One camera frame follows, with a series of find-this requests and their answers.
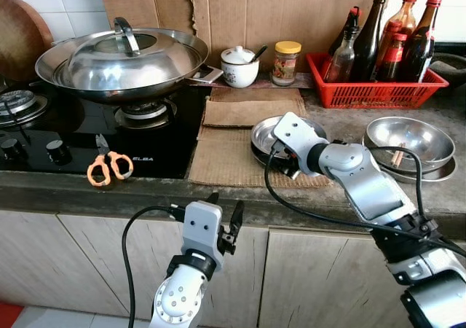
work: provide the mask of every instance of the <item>glass jar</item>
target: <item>glass jar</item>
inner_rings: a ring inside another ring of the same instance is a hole
[[[301,44],[298,42],[278,42],[275,44],[275,61],[272,72],[272,81],[280,86],[294,83],[296,77],[296,64]]]

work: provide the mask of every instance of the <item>elba logo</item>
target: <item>elba logo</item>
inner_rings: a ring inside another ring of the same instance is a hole
[[[138,162],[153,162],[154,158],[153,157],[133,157],[134,161]]]

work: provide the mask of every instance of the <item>white ceramic jar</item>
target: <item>white ceramic jar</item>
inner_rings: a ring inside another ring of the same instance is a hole
[[[232,87],[247,87],[256,80],[259,72],[259,60],[249,63],[254,52],[236,46],[221,53],[221,70],[225,82]]]

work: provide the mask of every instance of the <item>kitchen counter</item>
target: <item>kitchen counter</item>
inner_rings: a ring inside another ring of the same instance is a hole
[[[367,124],[379,117],[406,116],[439,127],[456,144],[457,172],[448,181],[424,184],[426,212],[435,217],[441,232],[450,238],[466,239],[466,129],[465,87],[455,94],[437,93],[421,109],[324,109],[314,90],[302,90],[309,117],[319,122],[331,139],[359,142]],[[413,184],[401,184],[415,202]],[[131,179],[97,190],[85,176],[53,173],[0,173],[0,200],[4,210],[52,211],[71,214],[130,216],[143,207],[176,203],[186,205],[220,193],[224,221],[228,221],[236,200],[245,201],[245,224],[278,227],[309,227],[355,230],[316,222],[289,211],[276,203],[265,188],[209,187],[192,184],[187,179]],[[290,202],[315,212],[343,219],[356,219],[341,187],[337,184],[318,189],[278,189]],[[166,217],[162,212],[149,215]]]

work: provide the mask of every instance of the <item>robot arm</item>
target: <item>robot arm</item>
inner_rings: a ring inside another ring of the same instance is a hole
[[[360,220],[430,239],[441,237],[437,224],[419,214],[366,147],[329,144],[293,113],[283,116],[273,135],[278,140],[275,148],[291,151],[301,171],[337,181]],[[466,324],[466,270],[452,251],[381,230],[372,229],[371,235],[395,280],[409,286],[401,301],[415,327]]]
[[[224,266],[225,251],[234,254],[242,225],[244,203],[238,202],[229,225],[221,225],[218,194],[207,201],[190,203],[186,209],[174,206],[177,221],[183,222],[182,255],[175,255],[167,278],[158,288],[149,328],[194,328],[201,319],[201,304],[214,272]]]

